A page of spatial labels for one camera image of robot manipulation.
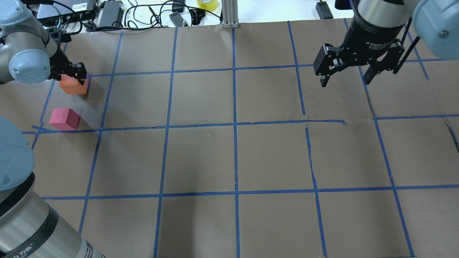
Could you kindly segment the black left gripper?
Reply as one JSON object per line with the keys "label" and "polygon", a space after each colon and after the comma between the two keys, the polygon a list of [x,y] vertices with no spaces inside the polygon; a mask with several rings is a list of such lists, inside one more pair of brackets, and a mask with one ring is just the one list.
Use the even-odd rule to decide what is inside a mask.
{"label": "black left gripper", "polygon": [[82,62],[72,64],[61,48],[57,48],[56,52],[49,58],[50,75],[49,80],[61,80],[62,75],[67,75],[75,78],[77,82],[83,85],[87,80],[87,70]]}

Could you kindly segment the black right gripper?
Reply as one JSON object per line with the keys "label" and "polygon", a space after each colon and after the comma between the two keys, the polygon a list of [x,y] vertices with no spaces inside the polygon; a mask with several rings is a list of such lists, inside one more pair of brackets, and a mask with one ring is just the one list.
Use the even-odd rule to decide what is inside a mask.
{"label": "black right gripper", "polygon": [[386,28],[353,18],[340,47],[324,43],[313,62],[321,87],[326,87],[331,75],[349,66],[369,64],[363,76],[366,85],[385,69],[395,69],[404,51],[397,39],[403,25]]}

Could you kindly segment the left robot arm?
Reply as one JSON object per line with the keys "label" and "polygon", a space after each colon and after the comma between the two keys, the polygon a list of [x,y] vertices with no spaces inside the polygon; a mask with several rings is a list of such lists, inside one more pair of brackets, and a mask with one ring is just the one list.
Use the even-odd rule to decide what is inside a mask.
{"label": "left robot arm", "polygon": [[[53,0],[1,1],[1,84],[68,82],[87,89],[83,63],[72,63],[29,5]],[[1,257],[103,258],[33,190],[34,155],[23,132],[1,117]]]}

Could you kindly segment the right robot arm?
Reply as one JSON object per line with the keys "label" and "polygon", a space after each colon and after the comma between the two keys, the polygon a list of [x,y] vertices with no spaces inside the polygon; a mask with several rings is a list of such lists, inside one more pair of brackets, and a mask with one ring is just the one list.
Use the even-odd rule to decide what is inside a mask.
{"label": "right robot arm", "polygon": [[457,0],[337,0],[335,8],[354,16],[343,43],[323,44],[313,62],[322,87],[348,67],[368,65],[366,84],[383,71],[397,74],[420,40],[436,57],[458,60]]}

